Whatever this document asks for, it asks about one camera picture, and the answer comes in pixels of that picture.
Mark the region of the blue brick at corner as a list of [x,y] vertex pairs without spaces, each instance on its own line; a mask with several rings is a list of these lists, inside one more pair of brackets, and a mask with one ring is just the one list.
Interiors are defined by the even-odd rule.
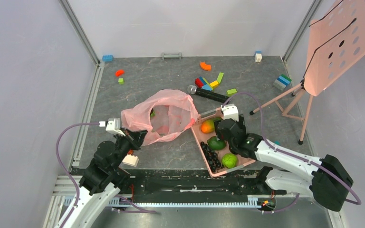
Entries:
[[102,61],[103,62],[111,62],[114,60],[114,56],[113,55],[103,55],[102,56]]

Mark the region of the black microphone silver head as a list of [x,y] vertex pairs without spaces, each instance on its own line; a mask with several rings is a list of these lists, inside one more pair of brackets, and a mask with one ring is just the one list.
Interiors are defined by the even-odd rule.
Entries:
[[198,95],[207,99],[211,99],[213,101],[225,103],[229,97],[225,95],[221,95],[212,91],[204,90],[202,88],[198,88],[195,85],[189,85],[187,88],[189,94]]

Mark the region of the red blue green brick cluster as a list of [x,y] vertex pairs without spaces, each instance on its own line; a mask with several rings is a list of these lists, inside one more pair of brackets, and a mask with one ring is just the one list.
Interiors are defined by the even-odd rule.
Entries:
[[213,91],[213,88],[210,86],[209,82],[203,77],[196,78],[194,82],[198,88],[206,91]]

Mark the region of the blue white brick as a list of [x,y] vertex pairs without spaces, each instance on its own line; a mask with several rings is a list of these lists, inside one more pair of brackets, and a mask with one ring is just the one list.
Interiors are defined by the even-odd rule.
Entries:
[[256,51],[254,54],[254,59],[256,63],[260,63],[262,61],[262,52]]

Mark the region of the light green fake round fruit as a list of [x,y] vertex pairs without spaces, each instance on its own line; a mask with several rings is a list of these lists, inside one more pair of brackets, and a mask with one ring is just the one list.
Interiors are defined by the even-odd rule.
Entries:
[[234,168],[237,166],[238,158],[233,153],[227,153],[227,154],[223,155],[223,157],[221,159],[221,163],[225,168],[231,169],[231,168]]

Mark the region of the green block near microphone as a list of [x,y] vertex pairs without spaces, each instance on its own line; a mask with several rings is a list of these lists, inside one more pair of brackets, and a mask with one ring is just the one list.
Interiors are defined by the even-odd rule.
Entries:
[[236,89],[229,89],[229,90],[227,90],[227,91],[226,91],[226,95],[227,95],[228,97],[231,97],[231,96],[233,96],[234,94],[237,94],[237,90],[236,90]]

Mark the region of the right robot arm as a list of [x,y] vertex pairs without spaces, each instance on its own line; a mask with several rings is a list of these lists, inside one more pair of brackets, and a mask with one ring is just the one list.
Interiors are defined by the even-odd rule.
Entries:
[[228,144],[229,151],[242,158],[278,166],[264,167],[257,176],[258,192],[273,190],[307,194],[321,206],[339,212],[353,185],[353,180],[338,158],[304,155],[273,144],[255,133],[247,133],[243,116],[239,120],[214,122],[216,137]]

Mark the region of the pink plastic bag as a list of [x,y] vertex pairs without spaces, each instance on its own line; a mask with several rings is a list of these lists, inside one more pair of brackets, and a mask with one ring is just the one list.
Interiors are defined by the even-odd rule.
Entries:
[[200,117],[193,99],[181,90],[160,90],[135,107],[121,112],[121,122],[130,131],[147,130],[143,146],[177,138]]

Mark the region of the green fake avocado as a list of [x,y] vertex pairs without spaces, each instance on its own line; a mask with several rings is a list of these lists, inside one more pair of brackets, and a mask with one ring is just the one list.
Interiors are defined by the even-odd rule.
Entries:
[[217,136],[212,136],[207,140],[207,145],[212,150],[220,151],[226,147],[226,142],[224,140],[218,139]]

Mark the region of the red curved block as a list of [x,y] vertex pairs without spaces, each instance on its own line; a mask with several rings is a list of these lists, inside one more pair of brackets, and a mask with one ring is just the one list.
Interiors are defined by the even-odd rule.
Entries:
[[117,70],[117,71],[115,72],[115,76],[116,76],[116,77],[119,77],[119,76],[123,75],[124,73],[125,73],[125,71],[124,71],[124,70]]

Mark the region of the tall green block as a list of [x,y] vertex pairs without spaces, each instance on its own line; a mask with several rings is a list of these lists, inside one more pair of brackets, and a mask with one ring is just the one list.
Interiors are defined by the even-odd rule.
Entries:
[[220,73],[218,74],[218,77],[217,77],[216,81],[217,81],[219,84],[221,83],[221,81],[222,81],[222,79],[223,79],[223,76],[224,76],[224,73],[223,73],[223,72],[220,72]]

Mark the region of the grey blue green brick stack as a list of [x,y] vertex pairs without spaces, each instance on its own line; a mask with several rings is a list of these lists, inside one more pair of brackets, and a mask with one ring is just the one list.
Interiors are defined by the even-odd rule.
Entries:
[[290,83],[292,79],[286,76],[285,74],[281,74],[273,83],[273,86],[280,91],[283,91]]

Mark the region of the black fake grape bunch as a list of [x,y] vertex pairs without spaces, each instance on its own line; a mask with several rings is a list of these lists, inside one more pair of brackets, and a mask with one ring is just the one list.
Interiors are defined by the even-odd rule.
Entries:
[[200,146],[212,173],[215,173],[218,169],[223,167],[216,151],[211,149],[205,142],[200,142]]

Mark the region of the pink perforated music stand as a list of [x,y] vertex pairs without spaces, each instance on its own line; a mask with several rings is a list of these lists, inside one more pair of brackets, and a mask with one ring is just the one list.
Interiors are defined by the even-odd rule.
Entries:
[[336,0],[318,19],[309,25],[307,64],[299,84],[281,93],[260,109],[275,103],[282,116],[292,118],[289,111],[304,94],[309,94],[298,144],[302,145],[313,98],[331,86],[343,73],[365,55],[365,0]]

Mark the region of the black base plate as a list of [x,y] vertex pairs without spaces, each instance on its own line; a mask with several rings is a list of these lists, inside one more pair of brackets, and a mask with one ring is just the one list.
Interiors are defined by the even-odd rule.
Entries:
[[245,202],[248,195],[285,195],[269,190],[256,178],[259,170],[238,170],[211,177],[207,170],[129,169],[130,178],[121,184],[120,194],[134,203]]

